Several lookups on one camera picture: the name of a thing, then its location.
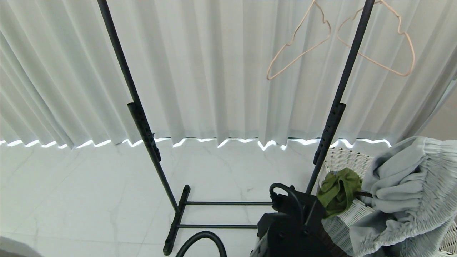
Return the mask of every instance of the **clothes rack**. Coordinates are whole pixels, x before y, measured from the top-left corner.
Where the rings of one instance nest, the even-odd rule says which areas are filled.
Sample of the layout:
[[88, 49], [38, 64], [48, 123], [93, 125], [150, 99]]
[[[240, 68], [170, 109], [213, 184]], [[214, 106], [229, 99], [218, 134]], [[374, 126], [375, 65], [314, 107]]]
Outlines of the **clothes rack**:
[[[141, 104], [140, 97], [136, 90], [135, 84], [133, 82], [132, 75], [130, 74], [130, 70], [128, 68], [127, 61], [125, 59], [125, 55], [122, 50], [121, 43], [119, 41], [119, 37], [117, 36], [116, 28], [114, 26], [114, 22], [112, 20], [112, 16], [109, 11], [108, 3], [106, 0], [97, 0], [98, 6], [100, 8], [101, 14], [103, 16], [103, 20], [108, 31], [112, 47], [114, 48], [114, 52], [116, 54], [117, 60], [122, 70], [122, 74], [124, 76], [125, 82], [127, 87], [130, 91], [132, 96], [133, 102], [128, 103], [128, 109], [135, 121], [135, 125], [141, 135], [143, 140], [144, 146], [148, 151], [148, 154], [151, 158], [152, 163], [159, 175], [160, 181], [164, 187], [164, 190], [167, 194], [168, 199], [170, 200], [171, 205], [175, 211], [175, 217], [170, 225], [170, 231], [168, 236], [165, 240], [165, 245], [163, 248], [163, 253], [165, 255], [170, 255], [173, 246], [175, 243], [175, 239], [178, 233], [178, 230], [184, 228], [200, 228], [200, 229], [257, 229], [257, 225], [210, 225], [210, 224], [203, 224], [203, 225], [191, 225], [191, 224], [181, 224], [181, 219], [184, 214], [185, 208], [187, 205], [234, 205], [234, 206], [241, 206], [241, 205], [271, 205], [271, 202], [200, 202], [200, 201], [188, 201], [189, 193], [191, 188], [189, 185], [185, 185], [184, 189], [182, 190], [182, 195], [177, 203], [173, 192], [171, 191], [170, 185], [167, 181], [167, 178], [164, 174], [162, 166], [160, 165], [161, 157], [159, 149], [154, 140], [154, 133], [151, 131], [149, 123], [147, 121], [146, 115], [144, 113], [143, 105]], [[329, 115], [327, 117], [327, 122], [325, 124], [324, 131], [322, 133], [322, 137], [319, 142], [318, 149], [316, 154], [314, 155], [313, 163], [315, 164], [313, 173], [311, 175], [311, 179], [309, 181], [306, 193], [311, 193], [314, 184], [316, 183], [317, 177], [319, 175], [320, 169], [322, 164], [324, 163], [325, 156], [330, 148], [331, 141], [336, 133], [336, 129], [338, 124], [340, 123], [341, 117], [343, 115], [344, 109], [346, 105], [341, 103], [341, 98], [343, 96], [346, 84], [348, 82], [349, 76], [352, 71], [352, 67], [357, 57], [357, 52], [359, 51], [360, 44], [363, 39], [363, 35], [367, 28], [368, 20], [370, 18], [371, 11], [373, 9], [375, 0], [366, 0], [365, 5], [363, 7], [362, 15], [357, 26], [357, 31], [354, 36], [354, 40], [349, 51], [349, 55], [343, 70], [343, 74], [341, 76], [340, 83], [338, 85], [338, 89], [336, 91], [335, 98], [333, 100]]]

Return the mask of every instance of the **marble floor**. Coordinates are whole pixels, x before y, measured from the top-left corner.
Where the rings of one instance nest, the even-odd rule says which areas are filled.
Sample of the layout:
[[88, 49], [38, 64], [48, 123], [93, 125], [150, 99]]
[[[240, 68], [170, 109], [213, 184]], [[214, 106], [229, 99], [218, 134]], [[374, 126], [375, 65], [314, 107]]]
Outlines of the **marble floor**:
[[[161, 164], [177, 198], [185, 184], [193, 201], [268, 201], [274, 182], [305, 190], [317, 144], [290, 140], [287, 147], [264, 151], [257, 141], [187, 139], [173, 147], [157, 143]], [[337, 147], [345, 147], [340, 142]], [[376, 155], [385, 143], [357, 141], [353, 150]], [[1, 248], [28, 257], [162, 256], [174, 217], [143, 144], [108, 144], [80, 149], [0, 145]], [[256, 224], [269, 206], [189, 206], [188, 224]], [[177, 249], [200, 230], [180, 230]], [[248, 256], [255, 230], [211, 230], [228, 256]], [[200, 240], [186, 256], [218, 256], [209, 240]]]

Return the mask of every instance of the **white wicker basket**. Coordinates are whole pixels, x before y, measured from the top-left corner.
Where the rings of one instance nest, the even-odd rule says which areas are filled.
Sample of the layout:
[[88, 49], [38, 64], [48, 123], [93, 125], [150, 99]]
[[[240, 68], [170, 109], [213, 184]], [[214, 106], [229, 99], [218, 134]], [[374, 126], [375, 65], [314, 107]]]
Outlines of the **white wicker basket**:
[[[373, 157], [358, 152], [343, 148], [332, 148], [325, 157], [325, 162], [320, 171], [317, 185], [319, 186], [322, 183], [329, 172], [340, 171], [344, 168], [352, 169], [363, 179], [365, 172], [370, 168], [372, 160]], [[332, 221], [332, 219], [322, 220], [322, 224], [333, 242], [347, 254], [352, 255], [352, 244], [347, 228], [373, 211], [372, 208], [356, 199], [349, 210], [338, 215], [338, 218], [345, 223], [345, 228], [342, 228], [338, 224], [334, 224], [334, 220]], [[457, 252], [457, 225], [455, 222], [445, 235], [440, 249], [441, 251], [439, 251], [435, 257], [457, 257], [457, 254], [455, 254]]]

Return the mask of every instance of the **clothes hanger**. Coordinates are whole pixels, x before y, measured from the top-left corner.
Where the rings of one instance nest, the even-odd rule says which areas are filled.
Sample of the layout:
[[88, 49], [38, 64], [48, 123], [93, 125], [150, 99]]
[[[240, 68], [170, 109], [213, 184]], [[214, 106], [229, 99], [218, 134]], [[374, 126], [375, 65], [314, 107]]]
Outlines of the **clothes hanger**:
[[[290, 62], [288, 65], [286, 65], [282, 70], [280, 70], [278, 73], [274, 74], [273, 76], [270, 77], [270, 70], [271, 70], [271, 67], [273, 66], [273, 63], [276, 61], [276, 59], [278, 58], [278, 55], [284, 50], [284, 48], [286, 46], [290, 46], [293, 44], [293, 41], [295, 40], [295, 35], [297, 34], [297, 31], [298, 29], [301, 27], [301, 25], [303, 24], [303, 21], [305, 20], [306, 16], [308, 16], [309, 14], [309, 11], [311, 10], [311, 7], [313, 7], [313, 5], [316, 5], [317, 8], [319, 8], [321, 14], [322, 14], [322, 23], [327, 23], [327, 25], [329, 26], [329, 35], [326, 39], [324, 39], [323, 41], [321, 41], [320, 43], [318, 43], [317, 45], [311, 47], [310, 49], [306, 50], [305, 52], [301, 53], [299, 56], [297, 56], [292, 62]], [[273, 60], [271, 61], [270, 63], [270, 66], [268, 67], [268, 71], [266, 73], [266, 79], [268, 80], [272, 80], [274, 79], [276, 76], [278, 76], [280, 73], [282, 73], [285, 69], [289, 68], [290, 65], [292, 65], [295, 61], [297, 61], [298, 59], [300, 59], [300, 57], [302, 57], [303, 55], [305, 55], [307, 52], [313, 50], [314, 48], [318, 47], [320, 44], [324, 43], [325, 41], [327, 41], [329, 38], [330, 38], [330, 34], [332, 32], [332, 28], [330, 27], [330, 23], [328, 20], [325, 19], [325, 15], [324, 15], [324, 11], [322, 10], [322, 8], [319, 6], [319, 4], [317, 3], [316, 0], [313, 0], [313, 2], [311, 3], [311, 5], [309, 6], [308, 10], [306, 11], [305, 13], [305, 16], [303, 16], [303, 19], [302, 21], [299, 23], [299, 25], [297, 26], [297, 28], [295, 29], [294, 33], [293, 33], [293, 36], [292, 36], [292, 40], [290, 41], [290, 43], [286, 43], [285, 45], [283, 45], [281, 47], [281, 49], [279, 50], [279, 52], [276, 54], [276, 56], [273, 58]]]
[[[399, 26], [398, 26], [398, 29], [397, 29], [397, 33], [398, 33], [399, 35], [405, 35], [405, 36], [406, 36], [406, 39], [408, 40], [408, 43], [409, 43], [409, 48], [411, 49], [411, 55], [413, 56], [413, 60], [412, 60], [412, 62], [411, 62], [411, 66], [409, 67], [408, 72], [406, 72], [405, 74], [402, 74], [402, 73], [399, 73], [398, 71], [395, 71], [395, 70], [393, 70], [393, 69], [391, 69], [391, 68], [389, 68], [389, 67], [387, 67], [387, 66], [385, 66], [385, 65], [380, 64], [379, 62], [377, 62], [377, 61], [375, 61], [375, 60], [369, 58], [368, 56], [366, 56], [366, 55], [364, 55], [364, 54], [362, 54], [362, 53], [360, 53], [360, 52], [358, 52], [358, 54], [359, 54], [360, 56], [362, 56], [363, 58], [369, 60], [370, 62], [372, 62], [372, 63], [374, 63], [374, 64], [376, 64], [376, 65], [379, 65], [379, 66], [383, 67], [384, 69], [386, 69], [386, 70], [388, 70], [388, 71], [391, 71], [391, 72], [393, 72], [393, 73], [395, 73], [395, 74], [397, 74], [397, 75], [399, 75], [399, 76], [406, 77], [406, 76], [408, 76], [409, 74], [411, 74], [411, 72], [413, 71], [414, 62], [415, 62], [415, 59], [416, 59], [416, 55], [415, 55], [415, 53], [414, 53], [413, 43], [411, 42], [411, 39], [409, 38], [409, 35], [408, 35], [406, 32], [400, 32], [401, 16], [400, 16], [398, 13], [397, 13], [390, 5], [388, 5], [384, 0], [376, 1], [374, 4], [384, 4], [384, 5], [385, 5], [385, 6], [386, 6], [386, 7], [387, 7], [387, 8], [388, 8], [397, 18], [398, 18], [398, 20], [399, 20]], [[343, 24], [346, 23], [346, 21], [348, 21], [348, 20], [352, 20], [352, 21], [353, 21], [353, 20], [356, 18], [357, 14], [358, 14], [360, 11], [362, 11], [362, 9], [363, 9], [363, 8], [358, 9], [353, 17], [349, 17], [349, 18], [347, 18], [345, 21], [343, 21], [343, 23], [340, 25], [340, 27], [338, 28], [338, 30], [337, 30], [337, 32], [336, 32], [337, 38], [338, 38], [343, 44], [345, 44], [345, 45], [346, 45], [347, 47], [349, 47], [349, 48], [350, 48], [351, 46], [348, 45], [346, 42], [344, 42], [344, 41], [340, 38], [340, 29], [341, 29], [341, 27], [343, 26]]]

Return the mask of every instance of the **curtain fold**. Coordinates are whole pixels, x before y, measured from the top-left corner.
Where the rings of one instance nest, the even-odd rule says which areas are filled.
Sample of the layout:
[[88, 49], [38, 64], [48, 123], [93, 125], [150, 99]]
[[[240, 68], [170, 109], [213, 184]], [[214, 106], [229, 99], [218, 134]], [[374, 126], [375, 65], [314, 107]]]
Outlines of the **curtain fold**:
[[[363, 0], [318, 0], [332, 33], [268, 81], [266, 71], [311, 1], [109, 1], [119, 39], [157, 138], [319, 137], [349, 48], [338, 26]], [[336, 137], [413, 135], [433, 113], [457, 64], [457, 2], [387, 1], [416, 53], [401, 77], [357, 57]], [[131, 102], [96, 1], [8, 1], [1, 12], [0, 139], [76, 147], [140, 139]], [[340, 36], [351, 44], [358, 16]], [[397, 18], [375, 5], [361, 52], [405, 72], [411, 63]], [[272, 73], [328, 36], [314, 6]]]

